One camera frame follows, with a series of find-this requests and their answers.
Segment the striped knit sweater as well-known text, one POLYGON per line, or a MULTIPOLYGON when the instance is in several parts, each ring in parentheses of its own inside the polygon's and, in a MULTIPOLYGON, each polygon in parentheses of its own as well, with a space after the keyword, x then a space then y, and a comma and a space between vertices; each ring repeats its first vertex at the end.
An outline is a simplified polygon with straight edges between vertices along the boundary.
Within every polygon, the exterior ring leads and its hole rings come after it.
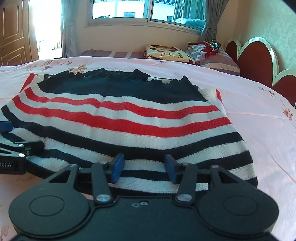
POLYGON ((245 141, 227 118, 219 90, 184 76, 159 80, 139 70, 31 74, 1 108, 13 129, 8 141, 42 141, 27 171, 47 178, 70 164, 89 168, 118 153, 125 168, 112 189, 120 195, 171 194, 167 154, 200 169, 218 165, 253 186, 258 181, 245 141))

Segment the brown wooden door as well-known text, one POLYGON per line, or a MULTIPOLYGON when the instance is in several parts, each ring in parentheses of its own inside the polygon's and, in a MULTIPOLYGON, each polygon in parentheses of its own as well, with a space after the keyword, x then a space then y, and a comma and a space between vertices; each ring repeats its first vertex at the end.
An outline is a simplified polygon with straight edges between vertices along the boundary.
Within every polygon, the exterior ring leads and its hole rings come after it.
POLYGON ((38 59, 30 1, 1 1, 1 66, 38 59))

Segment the pink floral bed sheet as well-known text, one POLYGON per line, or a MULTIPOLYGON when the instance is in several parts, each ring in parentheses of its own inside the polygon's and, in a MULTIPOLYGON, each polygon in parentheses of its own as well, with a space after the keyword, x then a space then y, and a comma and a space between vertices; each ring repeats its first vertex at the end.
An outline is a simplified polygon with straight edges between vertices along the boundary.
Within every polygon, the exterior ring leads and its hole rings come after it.
POLYGON ((227 118, 251 154, 259 189, 279 205, 280 216, 273 234, 280 240, 295 239, 295 109, 261 83, 180 62, 71 57, 1 67, 1 105, 21 91, 31 74, 44 78, 64 71, 77 74, 97 69, 139 70, 159 80, 186 76, 199 88, 219 90, 227 118))

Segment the striped mattress cover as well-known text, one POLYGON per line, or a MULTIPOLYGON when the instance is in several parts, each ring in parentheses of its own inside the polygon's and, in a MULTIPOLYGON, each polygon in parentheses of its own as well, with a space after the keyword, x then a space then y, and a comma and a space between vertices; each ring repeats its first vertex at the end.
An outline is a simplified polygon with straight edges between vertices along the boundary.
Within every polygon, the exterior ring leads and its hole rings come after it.
POLYGON ((104 50, 90 49, 90 50, 86 50, 86 51, 82 52, 80 56, 142 59, 142 58, 144 58, 144 51, 116 52, 116 51, 104 51, 104 50))

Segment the grey left curtain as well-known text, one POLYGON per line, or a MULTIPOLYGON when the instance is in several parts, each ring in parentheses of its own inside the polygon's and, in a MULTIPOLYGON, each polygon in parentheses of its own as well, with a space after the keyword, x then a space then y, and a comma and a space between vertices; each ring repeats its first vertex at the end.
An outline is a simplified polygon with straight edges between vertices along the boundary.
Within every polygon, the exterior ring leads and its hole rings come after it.
POLYGON ((61 49, 62 57, 74 57, 78 55, 78 38, 76 30, 77 1, 61 1, 61 49))

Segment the grey curtain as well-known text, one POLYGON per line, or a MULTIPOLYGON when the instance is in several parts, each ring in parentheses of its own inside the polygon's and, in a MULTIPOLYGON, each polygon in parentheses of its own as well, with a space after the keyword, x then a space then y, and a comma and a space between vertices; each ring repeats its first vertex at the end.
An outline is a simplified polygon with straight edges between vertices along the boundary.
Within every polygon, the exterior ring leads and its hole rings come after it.
POLYGON ((199 41, 215 40, 217 35, 217 24, 226 8, 228 0, 204 0, 203 15, 205 24, 199 41))
POLYGON ((61 49, 62 57, 74 57, 78 55, 78 38, 76 30, 77 1, 61 1, 61 49))

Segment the striped pillow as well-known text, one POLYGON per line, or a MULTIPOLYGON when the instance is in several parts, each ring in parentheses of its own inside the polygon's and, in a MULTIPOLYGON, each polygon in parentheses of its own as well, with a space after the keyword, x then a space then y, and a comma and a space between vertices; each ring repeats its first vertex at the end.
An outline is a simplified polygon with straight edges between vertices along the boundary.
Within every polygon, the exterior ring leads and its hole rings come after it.
POLYGON ((208 51, 206 42, 202 41, 189 43, 188 52, 201 67, 210 68, 230 75, 240 75, 240 68, 223 48, 220 48, 218 53, 211 52, 208 51))

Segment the yellow red folded blanket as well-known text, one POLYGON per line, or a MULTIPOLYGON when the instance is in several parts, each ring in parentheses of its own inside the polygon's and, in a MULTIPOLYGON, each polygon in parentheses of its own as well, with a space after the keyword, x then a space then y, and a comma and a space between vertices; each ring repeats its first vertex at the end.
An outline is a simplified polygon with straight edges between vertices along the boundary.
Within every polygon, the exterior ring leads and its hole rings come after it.
POLYGON ((175 61, 196 65, 196 61, 188 53, 176 47, 162 45, 146 46, 144 51, 145 59, 157 59, 162 61, 175 61))

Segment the shiny gift bow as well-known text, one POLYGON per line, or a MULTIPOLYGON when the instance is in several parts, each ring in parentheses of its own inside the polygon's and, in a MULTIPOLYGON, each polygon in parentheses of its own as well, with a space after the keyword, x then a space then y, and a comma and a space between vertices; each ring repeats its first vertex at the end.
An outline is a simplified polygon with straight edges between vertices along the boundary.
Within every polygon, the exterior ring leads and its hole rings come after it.
POLYGON ((219 42, 217 42, 216 40, 210 40, 208 42, 206 42, 207 47, 208 47, 208 51, 211 52, 216 52, 218 53, 221 47, 221 44, 219 42))

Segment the red white heart headboard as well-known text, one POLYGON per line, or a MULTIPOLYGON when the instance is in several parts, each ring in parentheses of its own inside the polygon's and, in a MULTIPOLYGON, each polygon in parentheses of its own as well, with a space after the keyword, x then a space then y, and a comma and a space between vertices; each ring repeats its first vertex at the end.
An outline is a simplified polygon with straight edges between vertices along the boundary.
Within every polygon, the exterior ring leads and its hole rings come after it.
POLYGON ((244 45, 231 39, 225 52, 238 65, 241 77, 264 84, 295 106, 295 69, 279 71, 277 55, 266 39, 254 37, 244 45))

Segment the grey right curtain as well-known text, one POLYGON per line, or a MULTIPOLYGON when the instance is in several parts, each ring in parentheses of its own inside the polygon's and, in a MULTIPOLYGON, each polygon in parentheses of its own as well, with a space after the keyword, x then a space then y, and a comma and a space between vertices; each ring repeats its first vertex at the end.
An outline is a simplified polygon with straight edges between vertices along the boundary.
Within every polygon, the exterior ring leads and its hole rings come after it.
POLYGON ((226 8, 228 0, 204 0, 203 15, 205 24, 199 41, 215 40, 217 35, 217 24, 226 8))

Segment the window with white frame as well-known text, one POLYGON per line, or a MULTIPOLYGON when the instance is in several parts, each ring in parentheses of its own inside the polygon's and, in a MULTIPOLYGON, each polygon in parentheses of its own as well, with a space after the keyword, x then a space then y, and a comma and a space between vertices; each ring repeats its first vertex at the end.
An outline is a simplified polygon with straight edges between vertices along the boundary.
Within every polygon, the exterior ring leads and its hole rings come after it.
POLYGON ((202 1, 90 1, 88 26, 146 26, 200 33, 202 1))

